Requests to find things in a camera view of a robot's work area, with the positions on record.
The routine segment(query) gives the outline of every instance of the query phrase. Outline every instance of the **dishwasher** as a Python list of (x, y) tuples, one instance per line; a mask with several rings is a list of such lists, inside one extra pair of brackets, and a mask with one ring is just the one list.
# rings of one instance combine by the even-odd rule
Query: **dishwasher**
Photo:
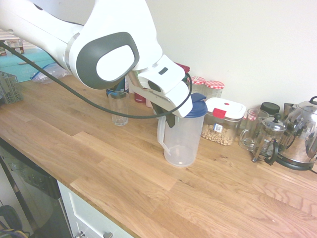
[(0, 164), (34, 232), (31, 238), (72, 238), (57, 180), (0, 138)]

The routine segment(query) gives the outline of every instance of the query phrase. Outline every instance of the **drawer handle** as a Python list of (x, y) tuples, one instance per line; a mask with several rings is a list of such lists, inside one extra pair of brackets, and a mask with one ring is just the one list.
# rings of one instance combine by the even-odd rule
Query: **drawer handle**
[(19, 62), (18, 65), (23, 65), (23, 64), (27, 64), (27, 62)]
[(80, 232), (80, 234), (75, 236), (74, 238), (82, 238), (82, 237), (85, 237), (85, 236), (86, 236), (85, 233)]
[(104, 238), (113, 238), (113, 234), (110, 233), (104, 233)]

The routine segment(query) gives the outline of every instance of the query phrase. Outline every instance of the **plastic pitcher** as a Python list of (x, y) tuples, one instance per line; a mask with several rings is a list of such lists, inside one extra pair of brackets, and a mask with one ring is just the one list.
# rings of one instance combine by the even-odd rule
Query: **plastic pitcher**
[(207, 113), (206, 97), (195, 93), (191, 95), (193, 109), (184, 118), (176, 118), (175, 126), (170, 128), (166, 117), (158, 120), (158, 142), (164, 148), (164, 156), (175, 166), (191, 165), (197, 155), (204, 116)]

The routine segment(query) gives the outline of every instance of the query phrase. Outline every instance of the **plastic bag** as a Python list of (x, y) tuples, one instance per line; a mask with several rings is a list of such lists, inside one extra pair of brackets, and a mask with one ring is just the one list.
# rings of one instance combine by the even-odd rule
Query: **plastic bag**
[[(54, 76), (55, 78), (63, 78), (65, 76), (71, 75), (69, 71), (66, 69), (60, 67), (57, 63), (50, 63), (46, 66), (44, 66), (42, 69), (44, 69), (47, 73)], [(52, 83), (53, 80), (48, 78), (46, 75), (42, 74), (41, 72), (35, 73), (30, 79), (33, 82), (41, 83), (41, 84), (47, 84)]]

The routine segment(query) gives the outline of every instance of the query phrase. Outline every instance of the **kettle base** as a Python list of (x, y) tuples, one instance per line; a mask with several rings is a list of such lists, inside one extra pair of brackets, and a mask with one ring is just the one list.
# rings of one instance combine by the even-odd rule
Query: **kettle base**
[(313, 163), (309, 163), (309, 164), (302, 163), (300, 165), (294, 165), (294, 164), (292, 164), (291, 160), (289, 160), (285, 157), (283, 157), (283, 159), (281, 159), (280, 157), (277, 157), (276, 162), (278, 162), (280, 165), (283, 165), (283, 166), (288, 167), (288, 168), (293, 169), (293, 170), (301, 170), (301, 171), (311, 170), (314, 166)]

